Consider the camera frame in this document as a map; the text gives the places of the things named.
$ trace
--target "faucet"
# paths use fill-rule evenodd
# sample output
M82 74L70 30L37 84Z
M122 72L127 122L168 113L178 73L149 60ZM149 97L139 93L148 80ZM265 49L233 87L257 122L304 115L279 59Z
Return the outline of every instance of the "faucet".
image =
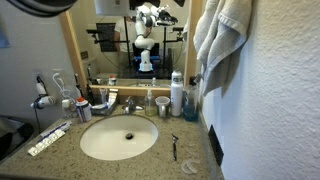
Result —
M131 112L136 110L136 103L134 102L133 97L129 96L126 99L126 103L127 103L127 105L125 105L123 107L123 113L124 114L130 114Z

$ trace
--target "white sink basin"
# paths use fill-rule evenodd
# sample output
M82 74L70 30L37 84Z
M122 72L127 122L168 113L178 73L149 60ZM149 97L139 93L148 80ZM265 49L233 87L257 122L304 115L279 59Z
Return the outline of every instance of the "white sink basin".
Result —
M158 138L158 129L146 118L120 115L103 119L81 137L84 153L101 160L122 160L148 150Z

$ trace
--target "white wall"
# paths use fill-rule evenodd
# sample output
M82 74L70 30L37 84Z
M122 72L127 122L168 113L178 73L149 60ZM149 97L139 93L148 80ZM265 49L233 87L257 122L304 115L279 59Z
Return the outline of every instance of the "white wall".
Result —
M179 22L175 27L184 27L188 18L188 9L189 9L190 0L186 0L184 7L179 7L172 0L162 0L160 6L168 4L170 6L170 13L172 16L178 18ZM94 44L93 38L86 33L86 29L96 29L96 23L115 23L119 19L123 18L120 16L97 16L95 13L95 7L93 1L88 0L78 0L75 6L70 10L72 14L73 24L75 26L75 32L77 34L78 45L80 50L88 50L91 56L95 56L98 59L98 65L100 72L115 72L115 66L111 65L109 60L117 65L117 55L115 52L101 52L99 44ZM170 33L172 27L167 27L167 40L175 40L177 32ZM163 48L163 27L154 27L150 38L153 38L155 42L160 43L160 48ZM167 43L167 48L173 48L175 50L175 61L178 59L180 52L183 52L185 49L185 44L182 42L177 43ZM184 69L184 59L185 54L180 55L179 61L177 62L177 67L179 69Z
M64 70L68 88L74 87L73 70L58 18L36 18L0 1L0 28L11 44L0 49L0 114L36 125L30 104L38 97L34 71L40 71L55 106L39 110L42 128L61 117L61 97L53 83L52 69Z
M319 9L317 0L254 0L233 79L203 102L226 179L319 179Z

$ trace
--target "mirror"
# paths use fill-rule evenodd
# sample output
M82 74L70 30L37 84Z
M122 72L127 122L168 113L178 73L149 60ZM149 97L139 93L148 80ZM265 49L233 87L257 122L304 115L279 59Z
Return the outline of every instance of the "mirror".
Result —
M175 6L179 7L178 5L176 5L174 3L174 1L172 0L162 0L162 4L169 4L167 2L170 2L171 4L173 4L170 8L173 9ZM196 25L196 22L199 19L200 13L201 13L201 8L202 8L202 2L196 1L195 0L186 0L185 6L183 8L186 7L190 7L190 11L187 14L190 14L190 20L189 20L189 31L188 31L188 37L193 37L194 34L194 28ZM88 14L88 12L91 12L93 15L91 16L87 16L86 14ZM177 15L179 13L175 13L174 11L171 10L171 15L172 16L176 16L179 19L179 15ZM85 1L85 0L79 0L78 4L76 4L74 7L72 7L71 10L69 10L68 12L60 15L60 22L64 31L64 36L66 39L66 44L67 44L67 48L69 50L69 55L70 55L70 59L72 61L72 65L74 68L74 71L76 73L79 74L79 81L80 81L80 85L82 87L85 87L85 85L88 83L87 82L87 78L86 78L86 70L84 68L83 65L83 60L80 56L81 52L84 51L88 51L89 54L89 58L93 57L97 59L97 64L98 64L98 68L99 68L99 73L116 73L114 72L116 68L112 67L114 65L111 64L111 62L113 62L115 64L115 60L116 60L116 52L101 52L101 47L99 44L94 44L94 39L87 34L87 32L85 31L86 29L96 29L96 23L97 22L103 22L103 23L108 23L108 22L116 22L119 19L122 19L122 17L101 17L101 16L96 16L95 15L95 11L94 11L94 4L93 1ZM184 21L180 20L181 24L177 24L176 27L180 26L183 27L184 24L186 23L186 19ZM175 33L169 33L171 31L172 28L167 28L167 39L168 40L174 40L176 39L177 36L177 32ZM164 37L164 27L154 27L152 30L152 35L150 35L152 38L154 39L158 39L156 40L156 42L159 42L159 44L163 44L161 41L163 41L163 37ZM176 60L177 57L177 53L175 53L176 51L178 53L180 53L180 49L181 50L181 55L178 59L178 61L175 63L175 67L180 68L180 70L183 72L184 71L184 78L188 79L188 77L190 75L194 75L195 73L195 52L193 49L193 45L192 42L190 44L189 41L184 42L182 44L182 42L175 42L172 44L167 43L167 49L165 52L165 57L171 58L169 56L173 56L175 57L175 59L173 58L173 62L174 60ZM169 48L173 49L173 53L169 53ZM183 54L183 50L184 49L188 49L187 50L187 54ZM161 53L161 50L163 50L163 46L160 46L159 48L159 55L163 54L163 52ZM169 84L170 80L168 77L165 78L157 78L157 82L162 80L162 79L167 79L167 80L163 80L164 82L160 82L162 84ZM118 89L146 89L149 87L135 87L135 86L130 86L130 84L135 84L137 82L139 82L137 79L118 79L118 84L115 88ZM168 91L168 87L158 87L157 89L159 90L165 90Z

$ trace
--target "granite countertop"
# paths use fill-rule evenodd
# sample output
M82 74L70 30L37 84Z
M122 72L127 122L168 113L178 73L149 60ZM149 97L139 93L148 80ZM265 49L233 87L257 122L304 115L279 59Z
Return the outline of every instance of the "granite countertop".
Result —
M121 105L112 115L117 114L122 114ZM145 117L144 111L133 114ZM94 116L83 124L77 118L72 119L72 126L61 139L33 157L27 154L27 150L39 139L35 138L0 165L0 175L31 179L212 179L197 122L174 117L165 120L157 116L148 118L159 130L159 137L150 149L129 159L104 161L89 157L80 148L84 131L103 118ZM51 128L64 121L58 120ZM177 161L173 161L172 134L179 137ZM181 170L181 163L187 159L200 160L200 164L193 164L197 174L189 175Z

